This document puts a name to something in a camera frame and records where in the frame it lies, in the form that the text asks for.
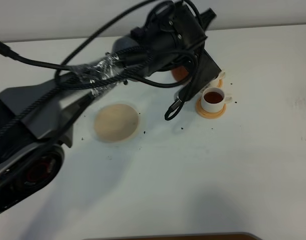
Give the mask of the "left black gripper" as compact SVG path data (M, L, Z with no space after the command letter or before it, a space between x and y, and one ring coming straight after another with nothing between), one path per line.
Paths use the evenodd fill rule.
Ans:
M161 64L159 71L171 71L184 66L191 79L178 94L182 102L191 100L221 72L220 67L205 50L205 34L209 25L217 17L209 8L199 13L195 5L188 1L164 1L152 9L147 16L147 37L152 39L152 46L160 49L181 49L196 55L198 66L193 73L193 64L184 56L177 56Z

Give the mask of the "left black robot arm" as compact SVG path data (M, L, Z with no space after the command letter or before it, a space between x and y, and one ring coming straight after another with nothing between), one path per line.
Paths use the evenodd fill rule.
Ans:
M0 55L55 71L53 79L0 92L0 214L44 188L64 162L62 146L73 144L73 125L94 101L119 83L138 81L167 89L180 87L164 118L175 118L185 102L215 80L221 68L205 50L206 30L216 18L187 0L165 0L143 26L117 39L112 50L91 63L70 65L90 42L141 2L93 33L61 64L20 56L0 41Z

